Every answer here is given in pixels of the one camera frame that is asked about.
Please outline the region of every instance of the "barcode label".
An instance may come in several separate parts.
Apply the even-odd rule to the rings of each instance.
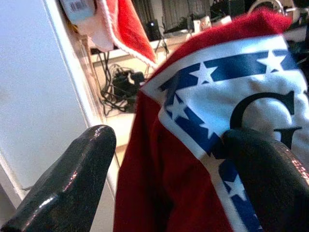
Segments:
[[[76,12],[76,11],[85,9],[87,7],[87,4],[85,3],[84,0],[79,0],[79,1],[71,2],[70,7],[73,12]]]

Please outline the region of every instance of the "red fabric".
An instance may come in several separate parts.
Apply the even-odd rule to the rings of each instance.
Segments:
[[[155,75],[201,48],[282,33],[289,24],[289,19],[268,11],[240,17],[192,38]],[[159,110],[156,102],[139,93],[132,136],[118,177],[114,232],[232,231],[209,173],[159,122]]]
[[[112,19],[112,29],[117,39],[155,62],[154,50],[150,46],[131,0],[106,0],[106,2]]]

